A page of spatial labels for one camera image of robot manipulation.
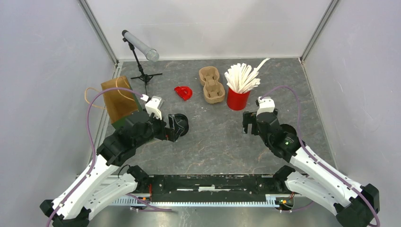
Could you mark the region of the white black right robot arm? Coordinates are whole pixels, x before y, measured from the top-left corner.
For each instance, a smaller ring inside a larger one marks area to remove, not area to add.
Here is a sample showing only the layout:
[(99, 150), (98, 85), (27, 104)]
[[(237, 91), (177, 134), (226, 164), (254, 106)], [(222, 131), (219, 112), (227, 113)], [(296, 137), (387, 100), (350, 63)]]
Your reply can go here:
[(260, 136), (265, 146), (290, 165), (273, 176), (279, 193), (303, 195), (330, 211), (343, 227), (378, 227), (380, 196), (372, 184), (361, 185), (321, 159), (298, 136), (294, 127), (281, 124), (278, 111), (243, 112), (244, 132)]

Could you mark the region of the dark translucent cup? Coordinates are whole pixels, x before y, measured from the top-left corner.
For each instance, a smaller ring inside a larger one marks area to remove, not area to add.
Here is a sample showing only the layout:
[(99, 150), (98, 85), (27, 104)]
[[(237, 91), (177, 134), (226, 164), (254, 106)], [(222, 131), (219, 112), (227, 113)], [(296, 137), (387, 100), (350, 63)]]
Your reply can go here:
[(296, 129), (289, 125), (289, 124), (281, 124), (281, 129), (282, 129), (282, 136), (283, 137), (292, 137), (292, 138), (297, 138), (297, 131)]

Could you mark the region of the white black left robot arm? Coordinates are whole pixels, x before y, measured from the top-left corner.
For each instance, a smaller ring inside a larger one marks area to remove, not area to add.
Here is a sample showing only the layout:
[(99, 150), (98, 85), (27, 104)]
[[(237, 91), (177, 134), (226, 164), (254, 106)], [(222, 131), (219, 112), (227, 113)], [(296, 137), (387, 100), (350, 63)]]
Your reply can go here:
[(168, 115), (168, 122), (153, 113), (135, 111), (125, 117), (120, 128), (106, 137), (97, 148), (92, 162), (74, 183), (53, 200), (44, 200), (40, 208), (48, 217), (46, 226), (86, 227), (102, 209), (121, 196), (144, 192), (149, 185), (148, 174), (139, 166), (130, 166), (125, 174), (100, 191), (98, 186), (137, 148), (153, 139), (175, 142), (189, 130), (188, 118), (181, 113)]

